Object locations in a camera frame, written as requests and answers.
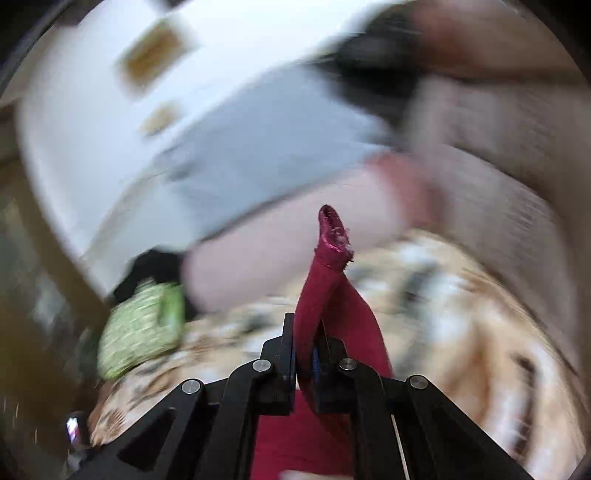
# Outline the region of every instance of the screw head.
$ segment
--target screw head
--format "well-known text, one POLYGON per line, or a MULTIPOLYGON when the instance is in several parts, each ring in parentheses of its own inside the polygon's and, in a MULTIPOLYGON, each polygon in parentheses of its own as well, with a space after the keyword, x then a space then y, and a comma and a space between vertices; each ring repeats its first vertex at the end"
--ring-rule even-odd
POLYGON ((423 388, 427 388, 429 385, 429 380, 427 380, 422 375, 413 375, 410 378, 410 386, 416 388, 417 390, 422 390, 423 388))
POLYGON ((252 368, 257 372, 266 372, 271 368, 271 362, 264 358, 259 358, 259 360, 252 364, 252 368))
POLYGON ((181 390, 183 390, 187 395, 192 395, 195 392, 198 392, 200 388, 201 383, 199 383, 197 380, 187 380, 181 386, 181 390))
POLYGON ((339 360, 339 368, 343 370, 355 370, 357 368, 357 362, 352 358, 342 358, 339 360))

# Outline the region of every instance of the white wall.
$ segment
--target white wall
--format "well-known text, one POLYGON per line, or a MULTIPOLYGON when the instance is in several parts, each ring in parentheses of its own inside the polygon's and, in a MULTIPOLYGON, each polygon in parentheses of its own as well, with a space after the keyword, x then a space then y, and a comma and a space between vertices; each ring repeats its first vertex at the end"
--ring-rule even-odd
MULTIPOLYGON (((117 62, 166 9, 150 0, 105 0, 77 28, 61 28, 28 84, 17 116, 20 145, 40 206, 64 249, 80 261, 101 222, 154 157, 209 109, 265 70, 312 54, 355 30, 371 0, 194 0, 170 15, 198 48, 133 94, 117 62), (139 126, 162 103, 180 122, 152 139, 139 126)), ((199 235, 158 182, 87 275, 104 294, 124 262, 157 244, 186 247, 199 235)))
POLYGON ((6 90, 0 97, 0 107, 15 102, 27 89, 29 81, 37 68, 37 64, 45 55, 45 52, 53 42, 57 33, 56 27, 51 27, 45 34, 35 43, 31 51, 27 54, 23 62, 20 64, 17 72, 14 74, 6 90))

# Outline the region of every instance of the green bag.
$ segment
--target green bag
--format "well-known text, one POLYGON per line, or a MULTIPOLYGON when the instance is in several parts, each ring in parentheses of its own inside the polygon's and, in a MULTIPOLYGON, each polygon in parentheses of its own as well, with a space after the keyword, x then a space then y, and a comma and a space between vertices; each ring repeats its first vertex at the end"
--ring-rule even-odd
POLYGON ((179 346, 184 331, 182 286, 140 284, 111 311, 99 342, 98 370, 106 380, 179 346))

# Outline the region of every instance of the red cloth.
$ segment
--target red cloth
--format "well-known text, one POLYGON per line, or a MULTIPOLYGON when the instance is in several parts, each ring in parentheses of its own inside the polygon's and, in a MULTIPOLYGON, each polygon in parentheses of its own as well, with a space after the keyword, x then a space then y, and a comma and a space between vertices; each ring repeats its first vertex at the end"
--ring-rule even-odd
POLYGON ((320 322, 327 336, 345 343, 347 353, 391 377, 388 352, 371 309, 343 270, 352 260, 349 239, 335 210, 319 213, 320 238, 294 318, 298 382, 289 417, 262 416, 256 436, 251 479, 277 480, 285 470, 319 475, 353 475, 353 446, 348 419, 317 416, 311 409, 311 359, 320 322))

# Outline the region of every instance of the patterned bedspread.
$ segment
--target patterned bedspread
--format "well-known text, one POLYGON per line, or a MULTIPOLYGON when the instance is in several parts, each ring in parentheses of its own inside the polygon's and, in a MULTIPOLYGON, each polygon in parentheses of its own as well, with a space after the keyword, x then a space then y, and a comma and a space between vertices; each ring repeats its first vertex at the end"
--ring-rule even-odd
MULTIPOLYGON (((535 479, 568 478, 585 453, 578 378, 482 266, 423 231, 361 252, 346 274, 380 324, 395 376, 434 382, 535 479)), ((106 385, 92 442, 117 438, 186 378, 208 383, 281 335, 305 275, 260 301, 186 324, 179 350, 106 385)))

